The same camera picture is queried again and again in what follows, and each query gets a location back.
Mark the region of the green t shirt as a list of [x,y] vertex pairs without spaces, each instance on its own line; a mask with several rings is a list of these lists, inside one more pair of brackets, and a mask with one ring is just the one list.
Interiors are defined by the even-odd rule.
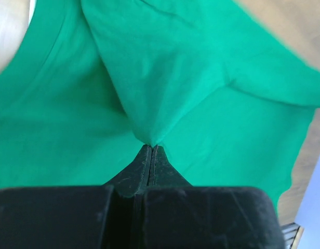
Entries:
[[195,186],[273,203],[320,72],[234,1],[0,1],[0,189],[103,184],[161,145]]

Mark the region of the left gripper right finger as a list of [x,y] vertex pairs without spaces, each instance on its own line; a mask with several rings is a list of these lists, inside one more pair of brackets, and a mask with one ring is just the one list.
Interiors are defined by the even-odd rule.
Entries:
[[136,248],[284,248],[268,195],[254,187],[193,187],[160,146],[144,145]]

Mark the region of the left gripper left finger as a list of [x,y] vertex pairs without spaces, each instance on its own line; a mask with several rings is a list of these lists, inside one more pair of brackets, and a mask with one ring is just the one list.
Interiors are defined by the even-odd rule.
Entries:
[[103,185],[0,189],[0,248],[129,248],[152,148]]

